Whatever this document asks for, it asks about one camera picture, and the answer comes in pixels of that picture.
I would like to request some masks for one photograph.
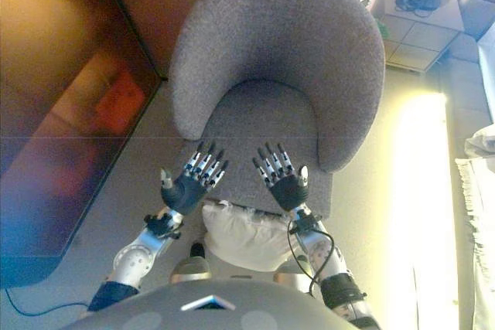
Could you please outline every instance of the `white pillow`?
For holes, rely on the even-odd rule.
[[[208,230],[208,249],[234,266],[271,272],[291,255],[288,216],[235,206],[225,200],[207,200],[203,204],[203,220]],[[291,244],[294,249],[298,246],[294,236]]]
[[[495,124],[479,129],[464,143],[464,152],[470,158],[495,154]]]

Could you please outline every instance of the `chair cushion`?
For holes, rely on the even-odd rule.
[[[329,216],[332,174],[318,166],[316,118],[305,94],[264,80],[238,84],[215,108],[203,138],[215,139],[229,160],[226,175],[210,197],[282,214],[252,163],[253,157],[259,158],[258,147],[264,148],[269,141],[276,148],[280,142],[295,168],[303,164],[309,167],[308,207]],[[174,174],[180,172],[197,145],[198,141],[186,141]]]

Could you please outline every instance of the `gray armchair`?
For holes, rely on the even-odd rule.
[[[383,81],[381,36],[357,0],[199,0],[169,68],[188,140],[174,171],[215,139],[230,165],[210,196],[281,213],[251,159],[282,142],[309,166],[308,205],[327,217],[332,174],[363,142]]]

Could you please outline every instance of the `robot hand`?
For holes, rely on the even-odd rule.
[[[182,215],[191,213],[198,202],[222,179],[228,161],[222,165],[220,170],[215,171],[220,165],[220,160],[224,156],[224,150],[220,151],[211,166],[205,171],[208,163],[213,157],[215,142],[212,143],[208,152],[198,162],[201,157],[204,142],[201,142],[196,153],[184,165],[181,175],[172,181],[170,172],[162,169],[162,199],[170,208]]]
[[[303,204],[308,198],[308,167],[303,165],[299,168],[297,175],[294,174],[292,163],[282,145],[278,144],[278,150],[280,151],[284,165],[278,160],[278,156],[271,149],[270,144],[266,142],[265,145],[273,161],[273,165],[270,163],[263,149],[259,148],[258,154],[264,162],[268,174],[256,158],[253,158],[254,166],[280,207],[286,212],[290,212]]]

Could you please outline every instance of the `chair backrest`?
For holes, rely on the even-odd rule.
[[[169,68],[179,133],[200,138],[222,96],[256,79],[307,95],[320,167],[338,170],[362,143],[381,97],[376,22],[358,0],[199,0]]]

